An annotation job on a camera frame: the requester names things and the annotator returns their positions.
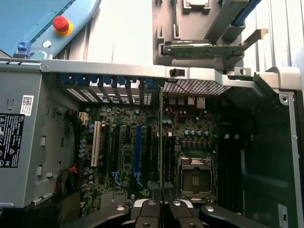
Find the white connector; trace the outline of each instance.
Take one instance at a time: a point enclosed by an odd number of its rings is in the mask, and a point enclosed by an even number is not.
[[[98,165],[99,148],[100,148],[100,128],[101,128],[101,122],[95,121],[93,146],[92,146],[92,158],[91,158],[92,167],[96,167]]]

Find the electronic component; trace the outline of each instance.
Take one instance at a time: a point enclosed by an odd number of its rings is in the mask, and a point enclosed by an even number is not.
[[[240,56],[247,48],[246,43],[213,46],[204,40],[173,40],[164,43],[163,54],[176,59],[214,59]]]
[[[192,203],[203,203],[212,196],[211,156],[205,159],[180,157],[180,197]]]

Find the cpu socket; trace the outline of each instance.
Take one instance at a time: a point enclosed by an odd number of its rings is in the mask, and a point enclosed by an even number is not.
[[[180,197],[203,203],[212,196],[212,157],[180,157]]]

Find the black label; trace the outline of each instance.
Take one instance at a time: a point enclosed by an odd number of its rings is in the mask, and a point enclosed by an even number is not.
[[[18,167],[23,124],[23,114],[0,113],[0,168]]]

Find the barcode sticker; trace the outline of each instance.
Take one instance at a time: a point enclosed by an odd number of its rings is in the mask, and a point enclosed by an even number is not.
[[[278,204],[279,208],[279,224],[282,228],[288,228],[287,207]]]
[[[32,113],[33,102],[34,102],[34,96],[23,95],[20,114],[30,116]]]

